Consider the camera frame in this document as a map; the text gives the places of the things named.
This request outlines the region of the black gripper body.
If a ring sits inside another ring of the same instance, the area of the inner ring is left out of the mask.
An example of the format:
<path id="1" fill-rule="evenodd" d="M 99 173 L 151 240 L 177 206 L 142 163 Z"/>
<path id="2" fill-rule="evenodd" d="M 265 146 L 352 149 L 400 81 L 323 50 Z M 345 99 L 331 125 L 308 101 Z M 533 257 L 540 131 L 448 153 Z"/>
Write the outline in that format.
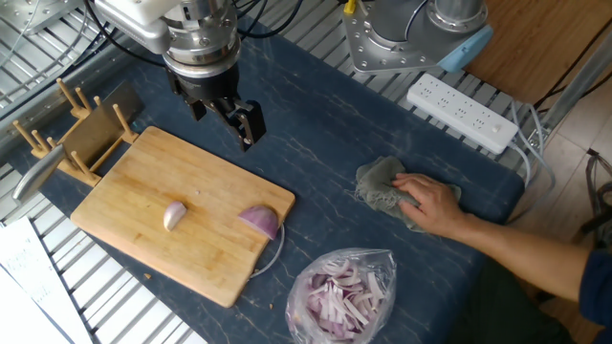
<path id="1" fill-rule="evenodd" d="M 235 63 L 221 74 L 204 78 L 193 78 L 180 75 L 164 67 L 170 88 L 175 95 L 191 97 L 198 100 L 215 100 L 217 98 L 239 97 L 239 66 Z"/>

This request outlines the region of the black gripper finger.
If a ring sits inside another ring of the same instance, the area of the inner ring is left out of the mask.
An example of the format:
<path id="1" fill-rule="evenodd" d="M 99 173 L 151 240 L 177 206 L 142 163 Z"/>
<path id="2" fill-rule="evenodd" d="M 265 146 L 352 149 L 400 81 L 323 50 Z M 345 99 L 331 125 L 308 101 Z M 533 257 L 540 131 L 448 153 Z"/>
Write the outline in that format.
<path id="1" fill-rule="evenodd" d="M 207 107 L 200 99 L 190 98 L 188 100 L 188 106 L 192 117 L 196 121 L 201 120 L 207 114 Z"/>
<path id="2" fill-rule="evenodd" d="M 206 107 L 235 134 L 243 152 L 248 151 L 267 132 L 262 109 L 257 101 L 222 97 L 208 101 Z"/>

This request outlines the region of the person right hand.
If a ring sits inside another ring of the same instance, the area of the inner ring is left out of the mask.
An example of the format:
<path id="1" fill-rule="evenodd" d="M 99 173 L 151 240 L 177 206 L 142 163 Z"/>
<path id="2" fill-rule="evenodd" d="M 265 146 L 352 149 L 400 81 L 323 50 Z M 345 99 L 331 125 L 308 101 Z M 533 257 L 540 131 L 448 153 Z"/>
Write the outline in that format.
<path id="1" fill-rule="evenodd" d="M 448 186 L 421 174 L 396 175 L 393 186 L 410 194 L 418 203 L 400 201 L 402 212 L 419 227 L 431 234 L 456 239 L 466 229 L 468 216 Z"/>

